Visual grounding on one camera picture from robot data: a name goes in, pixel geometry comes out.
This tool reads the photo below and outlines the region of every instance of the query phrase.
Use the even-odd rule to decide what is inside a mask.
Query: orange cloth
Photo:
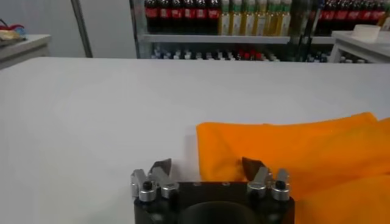
[[[359,209],[363,210],[356,217],[369,214],[363,211],[369,194],[376,194],[375,184],[351,184],[355,181],[383,177],[385,186],[381,187],[390,189],[386,176],[390,172],[390,119],[377,122],[370,113],[297,125],[207,122],[198,125],[197,135],[200,174],[204,181],[244,181],[242,157],[260,160],[274,173],[286,168],[291,195],[297,201],[297,222],[303,224],[337,224],[347,219],[354,221],[347,223],[360,223],[349,216],[343,217]],[[356,195],[335,190],[348,184],[354,187],[353,192],[366,191],[366,198],[357,203]],[[371,191],[362,186],[371,187]],[[326,205],[332,204],[332,200],[347,211],[326,212],[329,211]],[[390,203],[383,206],[390,209]]]

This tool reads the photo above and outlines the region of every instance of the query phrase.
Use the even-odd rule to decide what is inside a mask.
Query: white table
[[[363,111],[381,119],[390,116],[389,71],[48,57],[4,69],[0,223],[133,223],[133,169],[172,158],[175,177],[199,180],[197,124],[290,124]]]
[[[352,31],[333,31],[335,45],[328,62],[338,63],[343,52],[366,59],[372,63],[390,63],[390,32],[382,31],[373,43],[351,37]]]
[[[27,35],[27,40],[0,47],[0,69],[21,63],[30,58],[49,56],[50,35]]]

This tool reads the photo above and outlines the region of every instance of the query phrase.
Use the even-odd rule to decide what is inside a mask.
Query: metal pole
[[[85,56],[92,58],[92,50],[90,45],[90,39],[88,38],[87,28],[85,27],[83,12],[81,10],[80,0],[71,0],[74,16],[76,17],[77,26],[79,27],[79,33],[81,41],[83,42]]]

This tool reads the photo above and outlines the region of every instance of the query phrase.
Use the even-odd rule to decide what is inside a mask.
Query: shelf
[[[138,40],[150,43],[286,44],[290,37],[144,34],[139,35]]]
[[[313,37],[311,44],[334,44],[334,37]]]

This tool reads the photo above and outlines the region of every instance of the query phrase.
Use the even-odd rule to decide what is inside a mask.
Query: yellow bottle
[[[280,5],[280,0],[271,0],[268,11],[266,13],[266,25],[265,25],[265,32],[264,34],[266,36],[276,36],[276,28],[278,24],[278,14],[277,9]]]
[[[252,35],[255,23],[255,5],[255,0],[245,0],[241,22],[241,35]]]
[[[377,26],[382,26],[381,31],[390,31],[390,1],[386,4],[386,13],[379,19]]]
[[[229,34],[229,0],[222,0],[221,2],[221,16],[219,17],[218,34],[228,35]]]
[[[285,37],[288,35],[288,29],[290,27],[290,21],[291,21],[291,15],[290,15],[291,0],[284,0],[282,3],[282,7],[283,7],[282,12],[278,17],[277,36]]]
[[[258,0],[253,25],[253,36],[264,36],[264,27],[266,24],[267,0]]]
[[[233,0],[232,11],[230,12],[230,27],[229,34],[236,36],[239,35],[241,29],[241,6],[242,0]]]

